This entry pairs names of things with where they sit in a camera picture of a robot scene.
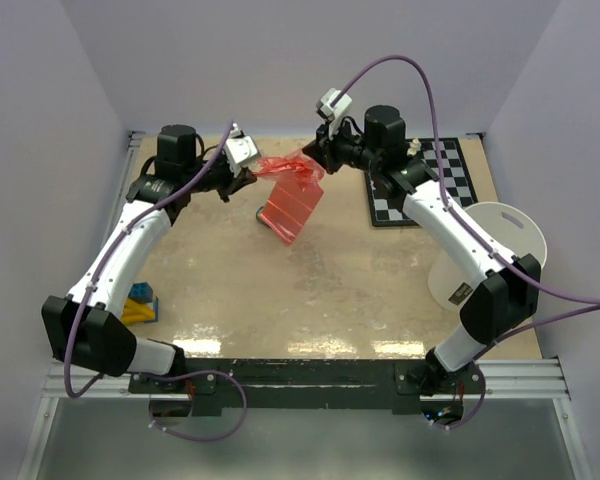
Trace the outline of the red trash bag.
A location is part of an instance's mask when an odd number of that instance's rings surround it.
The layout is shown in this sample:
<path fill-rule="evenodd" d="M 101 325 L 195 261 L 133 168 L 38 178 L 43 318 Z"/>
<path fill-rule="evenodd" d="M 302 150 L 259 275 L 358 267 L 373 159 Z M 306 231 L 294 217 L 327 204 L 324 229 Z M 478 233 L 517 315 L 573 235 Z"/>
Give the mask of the red trash bag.
<path fill-rule="evenodd" d="M 256 177 L 274 182 L 263 205 L 263 218 L 285 245 L 291 245 L 322 199 L 320 181 L 325 170 L 301 150 L 284 157 L 263 157 L 257 165 Z"/>

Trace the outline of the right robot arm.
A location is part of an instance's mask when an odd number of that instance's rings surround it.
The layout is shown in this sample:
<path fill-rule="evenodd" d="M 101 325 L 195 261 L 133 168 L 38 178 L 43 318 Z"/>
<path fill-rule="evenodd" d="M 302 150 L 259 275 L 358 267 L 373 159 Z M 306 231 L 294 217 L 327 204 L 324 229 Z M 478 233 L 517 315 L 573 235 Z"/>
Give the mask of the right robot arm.
<path fill-rule="evenodd" d="M 361 131 L 344 107 L 320 104 L 317 113 L 323 123 L 303 153 L 329 174 L 342 166 L 368 173 L 391 206 L 426 230 L 468 281 L 459 324 L 427 353 L 421 375 L 424 391 L 449 392 L 462 369 L 536 313 L 541 264 L 500 244 L 451 197 L 441 173 L 413 151 L 397 108 L 368 108 Z"/>

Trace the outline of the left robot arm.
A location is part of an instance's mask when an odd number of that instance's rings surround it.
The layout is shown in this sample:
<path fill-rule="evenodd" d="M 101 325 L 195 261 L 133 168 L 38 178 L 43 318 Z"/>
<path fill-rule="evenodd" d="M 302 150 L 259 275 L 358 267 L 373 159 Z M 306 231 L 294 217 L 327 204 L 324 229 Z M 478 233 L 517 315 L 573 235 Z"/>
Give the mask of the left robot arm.
<path fill-rule="evenodd" d="M 44 302 L 41 315 L 52 355 L 66 367 L 108 376 L 150 373 L 165 392 L 185 385 L 182 350 L 137 337 L 122 314 L 137 274 L 192 195 L 215 191 L 228 201 L 256 180 L 249 167 L 260 151 L 237 124 L 210 159 L 198 152 L 198 138 L 190 126 L 162 128 L 155 156 L 130 185 L 116 226 L 92 265 L 64 296 Z"/>

